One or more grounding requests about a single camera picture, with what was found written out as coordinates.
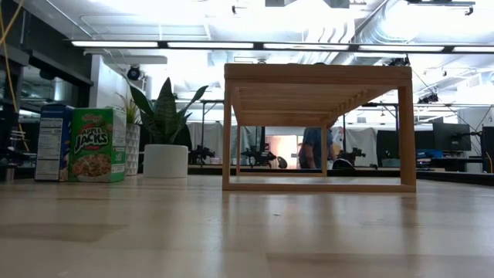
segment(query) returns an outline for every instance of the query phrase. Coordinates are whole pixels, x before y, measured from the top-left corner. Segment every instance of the wooden table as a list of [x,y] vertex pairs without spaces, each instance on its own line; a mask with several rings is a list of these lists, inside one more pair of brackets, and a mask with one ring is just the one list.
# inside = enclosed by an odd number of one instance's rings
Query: wooden table
[[[390,90],[398,90],[399,143],[401,181],[396,185],[362,184],[349,178],[338,184],[316,182],[317,191],[355,192],[415,192],[414,111],[411,68],[399,66],[326,66],[326,65],[225,65],[225,130],[230,134],[232,107],[240,127],[321,127],[322,142],[326,142],[328,125]],[[237,140],[237,165],[240,159],[240,140]],[[327,146],[322,144],[321,157]],[[230,137],[223,137],[223,161],[230,161]],[[264,185],[248,177],[230,179],[230,164],[223,164],[224,190],[293,190],[309,188],[296,181]],[[237,175],[242,172],[237,166]],[[320,174],[291,174],[296,176],[327,176],[327,161],[322,161]]]

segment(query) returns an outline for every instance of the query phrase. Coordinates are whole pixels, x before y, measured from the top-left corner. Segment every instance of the blue shirt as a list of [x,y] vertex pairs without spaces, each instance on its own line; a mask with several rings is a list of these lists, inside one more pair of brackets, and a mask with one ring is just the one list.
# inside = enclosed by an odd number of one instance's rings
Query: blue shirt
[[[314,164],[316,168],[321,169],[321,129],[317,127],[308,127],[303,132],[303,141],[302,147],[300,148],[299,160],[300,163],[306,163],[306,151],[303,145],[311,145],[312,152],[314,157]],[[331,131],[327,133],[327,150],[325,159],[327,159],[330,147],[333,146],[333,135],[331,135]]]

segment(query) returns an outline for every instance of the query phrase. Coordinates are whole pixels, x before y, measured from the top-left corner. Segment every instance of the wooden floor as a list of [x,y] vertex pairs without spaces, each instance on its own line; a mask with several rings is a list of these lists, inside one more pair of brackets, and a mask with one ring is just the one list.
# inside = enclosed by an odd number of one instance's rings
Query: wooden floor
[[494,277],[494,188],[222,192],[220,177],[0,185],[0,277]]

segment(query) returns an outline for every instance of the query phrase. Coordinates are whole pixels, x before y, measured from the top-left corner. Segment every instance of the snake plant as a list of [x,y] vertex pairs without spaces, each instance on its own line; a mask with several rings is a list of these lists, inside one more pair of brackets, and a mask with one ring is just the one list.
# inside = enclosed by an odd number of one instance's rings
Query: snake plant
[[187,114],[187,109],[204,95],[208,86],[199,88],[191,101],[177,111],[170,78],[164,82],[160,95],[153,103],[146,98],[139,88],[131,83],[129,85],[134,102],[139,107],[142,124],[150,132],[153,143],[183,145],[190,149],[191,134],[186,122],[191,113]]

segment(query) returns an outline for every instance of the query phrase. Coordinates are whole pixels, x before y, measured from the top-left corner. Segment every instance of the apple jacks logo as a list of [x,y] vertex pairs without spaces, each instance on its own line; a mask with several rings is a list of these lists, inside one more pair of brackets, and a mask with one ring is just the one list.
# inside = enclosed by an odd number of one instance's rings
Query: apple jacks logo
[[81,130],[76,138],[76,147],[74,154],[77,154],[82,149],[88,151],[97,151],[101,146],[108,144],[108,134],[104,133],[100,127],[90,127]]

